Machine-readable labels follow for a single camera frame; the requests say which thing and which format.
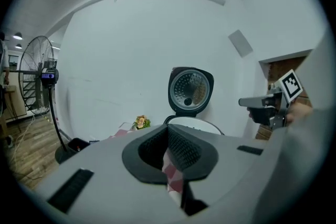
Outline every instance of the person's hand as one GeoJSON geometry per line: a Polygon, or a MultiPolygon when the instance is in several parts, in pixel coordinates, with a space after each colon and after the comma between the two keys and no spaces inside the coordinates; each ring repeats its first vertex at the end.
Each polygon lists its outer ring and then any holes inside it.
{"type": "Polygon", "coordinates": [[[292,103],[288,109],[286,120],[287,123],[292,123],[298,119],[308,116],[313,111],[308,105],[300,104],[298,102],[292,103]]]}

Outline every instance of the wooden floor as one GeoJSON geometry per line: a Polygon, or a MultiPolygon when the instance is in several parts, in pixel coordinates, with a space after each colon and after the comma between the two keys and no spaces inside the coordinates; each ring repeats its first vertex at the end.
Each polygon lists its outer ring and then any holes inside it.
{"type": "Polygon", "coordinates": [[[16,140],[31,121],[32,119],[28,119],[19,123],[22,132],[19,131],[17,124],[8,125],[8,134],[14,138],[15,144],[12,148],[8,148],[7,143],[2,141],[2,147],[15,178],[28,188],[34,189],[44,177],[58,167],[54,154],[60,143],[54,125],[44,117],[38,116],[16,151],[15,164],[13,158],[15,145],[18,145],[22,136],[16,140]]]}

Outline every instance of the brick wall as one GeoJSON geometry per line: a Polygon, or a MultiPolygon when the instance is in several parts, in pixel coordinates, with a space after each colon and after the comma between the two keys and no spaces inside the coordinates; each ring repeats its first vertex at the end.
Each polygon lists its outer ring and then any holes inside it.
{"type": "MultiPolygon", "coordinates": [[[[304,59],[305,57],[298,57],[270,63],[268,72],[268,85],[275,83],[289,70],[293,69],[295,71],[304,59]]],[[[297,97],[296,101],[311,106],[305,90],[297,97]]],[[[269,140],[271,135],[272,131],[269,127],[260,125],[256,139],[269,140]]]]}

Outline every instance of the person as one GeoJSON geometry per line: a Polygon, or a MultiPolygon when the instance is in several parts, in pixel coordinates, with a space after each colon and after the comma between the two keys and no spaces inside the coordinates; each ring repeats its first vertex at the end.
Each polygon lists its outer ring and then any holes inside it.
{"type": "Polygon", "coordinates": [[[298,102],[293,102],[287,112],[286,115],[286,121],[287,124],[291,124],[292,122],[299,120],[301,118],[305,118],[306,116],[308,116],[311,112],[313,111],[313,108],[311,108],[308,105],[305,104],[301,104],[298,102]]]}
{"type": "MultiPolygon", "coordinates": [[[[4,85],[9,84],[9,56],[8,56],[8,48],[5,44],[5,34],[0,32],[0,49],[2,47],[2,55],[1,55],[1,62],[0,62],[0,116],[6,109],[6,102],[5,102],[5,89],[4,85]]],[[[13,137],[8,135],[5,137],[7,142],[7,146],[9,148],[13,147],[13,137]]]]}

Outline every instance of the black slot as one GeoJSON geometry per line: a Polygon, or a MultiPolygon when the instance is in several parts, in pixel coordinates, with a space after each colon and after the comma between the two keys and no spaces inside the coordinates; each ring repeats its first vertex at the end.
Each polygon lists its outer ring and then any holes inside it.
{"type": "Polygon", "coordinates": [[[48,203],[66,213],[92,176],[92,171],[77,170],[48,200],[48,203]]]}
{"type": "Polygon", "coordinates": [[[251,147],[251,146],[239,146],[237,147],[239,151],[244,151],[247,153],[255,154],[255,155],[261,155],[264,150],[261,150],[256,147],[251,147]]]}

